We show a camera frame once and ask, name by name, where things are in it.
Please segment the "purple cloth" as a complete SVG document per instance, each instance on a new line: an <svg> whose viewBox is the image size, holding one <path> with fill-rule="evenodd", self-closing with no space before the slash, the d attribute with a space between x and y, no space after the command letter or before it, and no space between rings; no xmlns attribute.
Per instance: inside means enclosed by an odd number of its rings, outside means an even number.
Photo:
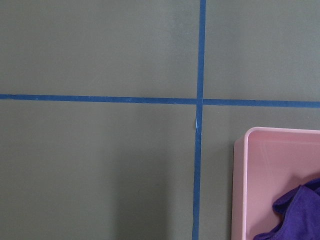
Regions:
<svg viewBox="0 0 320 240"><path fill-rule="evenodd" d="M318 240L320 238L320 179L290 190L272 205L282 222L255 240Z"/></svg>

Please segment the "pink plastic bin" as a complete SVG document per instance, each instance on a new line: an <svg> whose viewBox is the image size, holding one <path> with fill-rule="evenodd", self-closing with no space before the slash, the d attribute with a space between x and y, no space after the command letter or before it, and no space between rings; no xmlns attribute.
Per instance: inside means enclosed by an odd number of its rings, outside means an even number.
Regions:
<svg viewBox="0 0 320 240"><path fill-rule="evenodd" d="M320 132L253 127L233 148L231 239L252 240L281 222L272 205L320 176Z"/></svg>

